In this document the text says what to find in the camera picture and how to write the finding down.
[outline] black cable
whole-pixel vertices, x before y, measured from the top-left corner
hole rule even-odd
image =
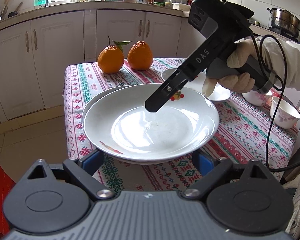
[[[281,103],[282,96],[283,96],[283,93],[284,93],[284,89],[285,89],[286,83],[287,83],[287,73],[288,73],[287,58],[286,58],[286,55],[285,55],[285,53],[283,51],[282,45],[280,44],[280,42],[278,41],[278,39],[276,37],[274,37],[272,35],[269,35],[269,34],[263,36],[262,39],[261,39],[261,41],[260,41],[259,50],[258,50],[257,42],[256,42],[254,36],[251,36],[251,37],[252,37],[253,43],[255,45],[255,49],[256,49],[256,52],[257,52],[257,56],[258,56],[258,61],[259,61],[259,64],[260,64],[260,67],[261,67],[261,71],[262,71],[263,75],[265,75],[265,72],[264,72],[263,68],[266,69],[266,70],[268,69],[267,66],[266,66],[266,64],[265,64],[265,62],[264,62],[264,60],[263,60],[263,55],[262,55],[262,45],[263,45],[264,40],[266,38],[272,38],[272,39],[274,39],[277,42],[277,44],[278,44],[278,46],[279,46],[279,48],[280,48],[280,50],[282,52],[282,56],[283,56],[283,60],[284,60],[284,78],[283,78],[283,81],[282,81],[282,79],[278,75],[276,75],[276,78],[281,82],[282,88],[280,90],[278,90],[275,86],[273,86],[278,91],[282,91],[282,93],[281,93],[281,95],[279,97],[279,101],[278,101],[277,107],[276,107],[276,109],[274,111],[274,114],[273,114],[273,117],[271,119],[271,123],[270,123],[270,127],[269,127],[269,132],[268,132],[268,136],[267,136],[267,143],[266,143],[266,167],[269,169],[269,171],[272,171],[272,172],[282,172],[282,171],[291,170],[291,169],[299,167],[300,166],[300,162],[295,163],[293,165],[289,165],[289,166],[284,167],[284,168],[273,169],[273,168],[269,167],[269,159],[268,159],[268,148],[269,148],[269,140],[270,140],[271,129],[272,129],[272,126],[273,126],[273,123],[274,123],[274,118],[275,118],[275,116],[277,114],[277,111],[279,109],[279,105]]]

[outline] table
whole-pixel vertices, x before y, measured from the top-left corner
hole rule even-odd
[[[132,70],[125,61],[120,72],[112,75],[104,74],[97,63],[69,66],[64,87],[69,158],[82,158],[95,149],[83,133],[81,123],[83,107],[91,98],[115,86],[162,83],[161,72],[178,67],[183,61],[156,58],[151,68],[143,72]],[[231,158],[235,163],[247,163],[251,158],[265,162],[270,107],[252,106],[235,92],[216,107],[220,116],[218,131],[201,151],[216,158]],[[273,126],[269,146],[270,167],[279,168],[288,164],[297,134],[295,127],[284,130]],[[282,173],[274,173],[274,176],[280,180]],[[94,178],[116,192],[122,189],[183,191],[201,175],[192,164],[191,154],[157,165],[133,165],[105,155],[105,162]]]

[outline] green leaf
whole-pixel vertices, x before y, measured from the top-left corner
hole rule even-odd
[[[113,41],[115,45],[120,45],[120,46],[124,46],[124,45],[127,45],[129,43],[131,43],[132,41]]]
[[[117,47],[122,51],[123,53],[123,49],[122,49],[122,46],[121,45],[117,45]]]

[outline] hand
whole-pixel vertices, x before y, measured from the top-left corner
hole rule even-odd
[[[253,41],[249,39],[239,42],[236,50],[229,56],[227,60],[228,67],[242,67],[247,62],[249,55],[252,55],[255,59],[257,59],[257,53]],[[219,80],[214,78],[206,78],[202,86],[202,94],[206,97],[210,96],[213,93],[217,82],[224,88],[231,91],[247,93],[253,88],[255,80],[250,78],[249,73],[243,73],[239,76],[226,76]]]

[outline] cabinet handle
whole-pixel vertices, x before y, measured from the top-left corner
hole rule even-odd
[[[29,52],[29,39],[28,39],[28,32],[26,32],[26,47],[27,47],[27,52]]]
[[[35,48],[35,50],[38,50],[38,46],[37,46],[37,31],[35,29],[33,31],[33,35],[34,35],[34,48]]]
[[[150,33],[150,20],[148,21],[148,32],[147,32],[147,37],[149,36]]]
[[[143,30],[143,20],[140,20],[140,32],[139,32],[139,37],[141,37],[141,33],[142,33],[142,30]]]

